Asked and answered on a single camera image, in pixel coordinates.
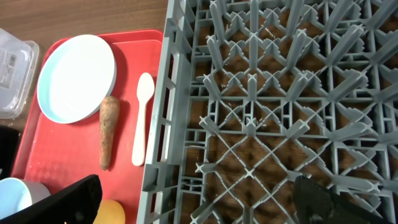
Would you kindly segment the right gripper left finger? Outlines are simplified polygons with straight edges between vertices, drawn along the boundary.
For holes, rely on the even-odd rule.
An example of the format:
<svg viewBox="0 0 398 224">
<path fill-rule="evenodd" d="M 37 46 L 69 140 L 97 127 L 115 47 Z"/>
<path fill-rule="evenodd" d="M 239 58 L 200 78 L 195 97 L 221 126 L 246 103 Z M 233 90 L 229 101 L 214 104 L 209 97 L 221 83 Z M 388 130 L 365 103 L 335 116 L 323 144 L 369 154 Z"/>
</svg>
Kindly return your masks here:
<svg viewBox="0 0 398 224">
<path fill-rule="evenodd" d="M 102 201 L 100 178 L 91 174 L 45 199 L 1 219 L 3 224 L 93 223 Z"/>
</svg>

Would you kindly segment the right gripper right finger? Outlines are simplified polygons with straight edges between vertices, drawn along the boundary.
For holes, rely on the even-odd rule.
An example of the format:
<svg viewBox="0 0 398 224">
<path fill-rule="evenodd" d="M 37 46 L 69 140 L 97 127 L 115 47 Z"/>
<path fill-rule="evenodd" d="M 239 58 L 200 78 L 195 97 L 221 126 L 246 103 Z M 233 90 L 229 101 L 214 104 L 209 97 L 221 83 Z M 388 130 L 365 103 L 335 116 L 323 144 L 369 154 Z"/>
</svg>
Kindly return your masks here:
<svg viewBox="0 0 398 224">
<path fill-rule="evenodd" d="M 295 179 L 293 201 L 300 224 L 378 224 L 379 217 L 301 175 Z"/>
</svg>

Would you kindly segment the yellow plastic cup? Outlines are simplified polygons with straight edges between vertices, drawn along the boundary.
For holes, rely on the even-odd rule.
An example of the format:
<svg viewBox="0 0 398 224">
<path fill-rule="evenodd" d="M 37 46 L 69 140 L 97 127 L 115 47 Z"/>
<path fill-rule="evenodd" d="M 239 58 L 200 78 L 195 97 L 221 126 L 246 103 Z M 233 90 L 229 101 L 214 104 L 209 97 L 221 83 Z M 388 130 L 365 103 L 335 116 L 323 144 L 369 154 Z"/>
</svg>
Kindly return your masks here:
<svg viewBox="0 0 398 224">
<path fill-rule="evenodd" d="M 115 200 L 103 200 L 93 224 L 125 224 L 125 222 L 123 206 Z"/>
</svg>

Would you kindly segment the small light blue bowl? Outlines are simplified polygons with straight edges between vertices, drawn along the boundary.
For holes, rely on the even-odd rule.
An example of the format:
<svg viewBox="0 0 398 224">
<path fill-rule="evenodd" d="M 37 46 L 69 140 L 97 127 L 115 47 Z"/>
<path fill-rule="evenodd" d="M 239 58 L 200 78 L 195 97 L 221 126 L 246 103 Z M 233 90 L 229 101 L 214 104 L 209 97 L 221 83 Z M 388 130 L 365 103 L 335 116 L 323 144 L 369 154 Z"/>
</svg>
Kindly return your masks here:
<svg viewBox="0 0 398 224">
<path fill-rule="evenodd" d="M 1 219 L 13 215 L 50 196 L 40 182 L 8 177 L 1 180 Z"/>
</svg>

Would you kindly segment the brown carrot piece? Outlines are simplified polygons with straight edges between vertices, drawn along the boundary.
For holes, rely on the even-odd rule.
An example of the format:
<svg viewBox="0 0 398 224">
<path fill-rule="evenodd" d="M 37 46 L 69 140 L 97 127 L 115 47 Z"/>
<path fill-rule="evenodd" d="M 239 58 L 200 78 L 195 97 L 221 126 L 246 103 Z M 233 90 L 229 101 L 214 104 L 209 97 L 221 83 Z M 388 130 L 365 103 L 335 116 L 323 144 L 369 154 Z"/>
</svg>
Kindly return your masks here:
<svg viewBox="0 0 398 224">
<path fill-rule="evenodd" d="M 110 166 L 114 134 L 119 118 L 119 110 L 119 100 L 116 97 L 106 96 L 102 100 L 99 110 L 99 165 L 102 170 L 107 170 Z"/>
</svg>

